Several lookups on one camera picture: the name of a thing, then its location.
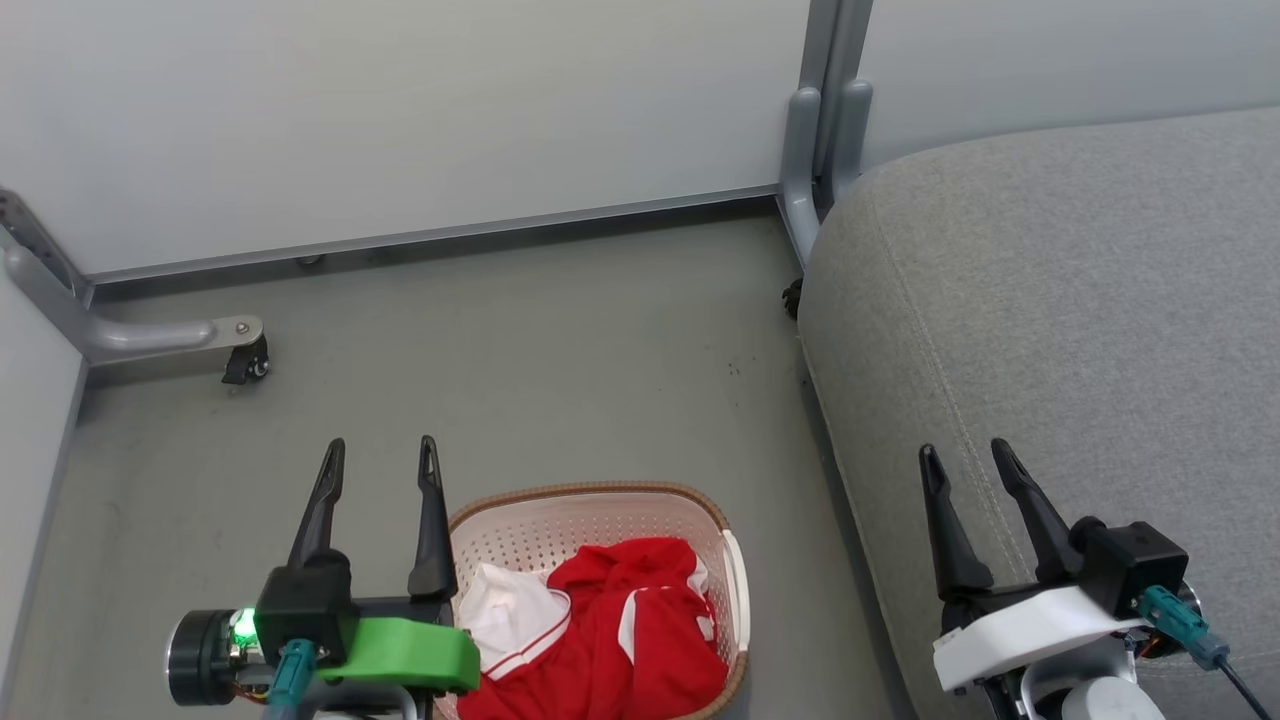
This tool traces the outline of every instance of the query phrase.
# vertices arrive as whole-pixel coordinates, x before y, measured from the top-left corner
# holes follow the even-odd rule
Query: sofa cushion
[[[1147,520],[1280,712],[1280,109],[1069,128],[904,158],[823,224],[800,333],[895,653],[943,694],[916,450],[938,447],[998,584],[1036,565],[988,448],[1068,523]],[[1247,717],[1185,655],[1140,661],[1170,719]]]

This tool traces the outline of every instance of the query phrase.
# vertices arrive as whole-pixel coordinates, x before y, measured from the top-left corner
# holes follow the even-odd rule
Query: black wheel
[[[266,350],[266,336],[262,334],[250,345],[232,348],[223,382],[232,386],[256,383],[269,372],[271,372],[271,357]]]
[[[795,320],[800,316],[800,290],[804,287],[804,278],[791,283],[791,287],[782,291],[782,307],[787,315]]]

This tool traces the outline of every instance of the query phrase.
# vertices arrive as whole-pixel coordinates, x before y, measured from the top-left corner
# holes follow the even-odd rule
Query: gray floor
[[[796,274],[778,220],[744,217],[111,306],[256,313],[274,372],[243,389],[204,375],[87,395],[10,717],[255,717],[243,701],[172,705],[170,628],[191,609],[252,603],[334,437],[347,439],[334,547],[357,594],[401,593],[422,433],[453,509],[563,482],[704,491],[751,579],[750,678],[728,716],[893,716],[883,633],[778,306]]]

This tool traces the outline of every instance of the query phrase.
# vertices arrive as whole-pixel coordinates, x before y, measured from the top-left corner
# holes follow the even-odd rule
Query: brown basket rim
[[[649,492],[649,493],[666,493],[676,495],[701,506],[708,515],[716,520],[716,525],[721,530],[730,529],[728,519],[721,512],[721,509],[712,502],[712,498],[707,497],[701,492],[678,483],[567,483],[561,486],[545,486],[532,489],[524,489],[516,492],[504,492],[502,495],[494,495],[489,497],[480,498],[462,510],[458,510],[449,518],[449,533],[453,533],[463,521],[474,515],[477,515],[485,510],[494,507],[502,507],[504,505],[515,505],[517,502],[525,502],[529,500],[544,500],[548,497],[567,497],[573,495],[600,495],[600,493],[628,493],[628,492]],[[733,696],[737,694],[742,682],[746,679],[746,660],[748,651],[739,651],[737,656],[733,659],[733,666],[730,667],[728,675],[724,678],[724,689],[721,694],[716,697],[707,707],[699,710],[698,712],[685,715],[682,717],[676,717],[673,720],[709,720],[718,715],[722,710],[728,707],[732,702]]]
[[[483,497],[462,510],[458,510],[449,518],[449,533],[458,529],[465,520],[470,519],[472,515],[479,515],[485,510],[492,510],[494,507],[502,507],[504,505],[515,505],[517,502],[525,502],[529,500],[545,500],[549,497],[568,497],[573,495],[604,495],[604,493],[634,493],[634,492],[648,492],[655,495],[676,495],[686,500],[691,500],[700,505],[708,515],[716,520],[716,525],[721,530],[727,530],[728,519],[721,512],[721,509],[712,502],[712,498],[707,497],[696,489],[682,486],[678,483],[567,483],[562,486],[544,486],[531,489],[522,489],[515,492],[504,492],[502,495],[493,495],[489,497]]]

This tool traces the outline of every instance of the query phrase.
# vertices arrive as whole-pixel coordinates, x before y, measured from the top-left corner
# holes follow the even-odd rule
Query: sofa seam
[[[1262,655],[1274,655],[1274,653],[1265,652],[1261,655],[1247,655],[1244,657],[1236,657],[1234,659],[1235,662],[1233,662],[1233,665],[1240,670],[1257,670],[1261,667],[1275,667],[1280,665],[1280,657],[1266,660],[1263,662],[1244,662],[1244,664],[1240,662],[1242,660],[1257,659],[1261,657]],[[1199,669],[1188,669],[1185,673],[1144,673],[1142,670],[1142,666],[1140,665],[1138,666],[1139,678],[1184,679],[1184,678],[1204,678],[1208,674],[1204,670]]]
[[[1239,662],[1242,660],[1256,660],[1258,657],[1267,657],[1270,655],[1280,655],[1280,650],[1268,650],[1268,651],[1265,651],[1265,652],[1251,652],[1248,655],[1235,655],[1235,656],[1231,657],[1231,660],[1234,662]],[[1270,664],[1275,664],[1275,662],[1280,662],[1280,657],[1277,657],[1275,660],[1268,660],[1263,665],[1270,665]],[[1144,664],[1146,665],[1155,665],[1155,666],[1164,666],[1164,667],[1171,667],[1171,666],[1183,665],[1183,662],[1179,662],[1178,660],[1147,660],[1147,661],[1144,661]]]
[[[814,397],[817,397],[818,400],[818,410],[822,411],[822,423],[827,427],[827,436],[833,437],[831,434],[832,430],[831,421],[827,419],[826,401],[822,398],[822,391],[818,388],[818,378],[813,374],[812,372],[813,365],[809,363],[809,346],[804,341],[804,336],[800,336],[799,340],[800,340],[800,354],[804,356],[805,366],[809,368],[808,372],[809,383],[813,386]],[[881,584],[878,582],[878,577],[876,573],[876,561],[872,557],[872,555],[867,552],[865,547],[867,541],[863,539],[864,525],[861,524],[861,518],[858,512],[858,501],[852,497],[852,493],[849,492],[849,483],[845,479],[847,477],[847,474],[845,473],[845,460],[840,452],[840,448],[836,447],[835,439],[832,439],[831,442],[831,455],[836,461],[836,470],[840,473],[840,484],[844,486],[845,488],[845,498],[849,501],[850,512],[852,512],[854,515],[854,527],[858,529],[858,542],[863,544],[863,553],[867,557],[867,571],[870,573],[872,575],[872,589],[876,592],[876,605],[879,606],[881,623],[884,625],[884,632],[888,634],[890,650],[893,652],[893,665],[897,666],[897,675],[899,678],[902,679],[902,684],[906,685],[908,694],[910,696],[911,701],[911,707],[919,715],[920,707],[918,707],[919,703],[916,702],[918,691],[916,688],[913,687],[916,685],[918,683],[913,682],[913,679],[908,678],[908,674],[902,671],[902,664],[901,660],[899,659],[900,655],[899,647],[902,646],[902,641],[897,637],[895,625],[886,619],[888,616],[887,612],[888,609],[886,606],[884,598],[881,594]]]
[[[888,260],[890,269],[893,272],[893,278],[897,281],[899,290],[902,293],[902,301],[906,305],[908,314],[911,316],[911,325],[915,329],[916,347],[924,356],[925,363],[933,370],[934,383],[937,383],[937,389],[942,392],[943,405],[946,406],[947,415],[951,419],[951,432],[955,439],[960,441],[964,450],[965,465],[969,468],[970,477],[978,478],[979,480],[973,483],[978,487],[978,498],[983,507],[983,515],[986,515],[987,524],[996,532],[996,542],[1000,544],[1000,550],[1005,556],[1005,562],[1009,564],[1009,569],[1012,571],[1014,579],[1027,578],[1030,575],[1030,569],[1027,565],[1027,559],[1023,556],[1021,548],[1018,547],[1018,541],[1014,538],[1012,529],[1009,525],[1009,519],[1005,518],[1004,510],[1000,507],[1000,501],[996,497],[995,489],[992,488],[991,479],[987,477],[987,470],[982,466],[980,461],[977,461],[978,451],[973,443],[973,437],[969,433],[969,428],[965,425],[964,416],[960,414],[960,407],[955,402],[955,396],[951,389],[951,383],[947,378],[946,369],[942,365],[942,357],[937,352],[937,347],[933,343],[933,338],[929,334],[928,327],[924,323],[924,318],[919,309],[915,306],[915,301],[911,297],[910,288],[906,283],[906,275],[899,266],[897,258],[893,255],[893,250],[890,246],[888,237],[884,234],[884,228],[879,219],[879,204],[877,202],[876,186],[870,183],[868,205],[870,206],[872,223],[876,225],[876,234],[879,238],[881,249],[884,251],[884,256]],[[1000,527],[996,524],[996,518],[1000,518],[1000,524],[1004,525],[1004,536],[1001,537]],[[1012,548],[1014,553],[1018,556],[1018,561],[1021,565],[1014,562],[1014,557],[1010,555],[1009,550]]]

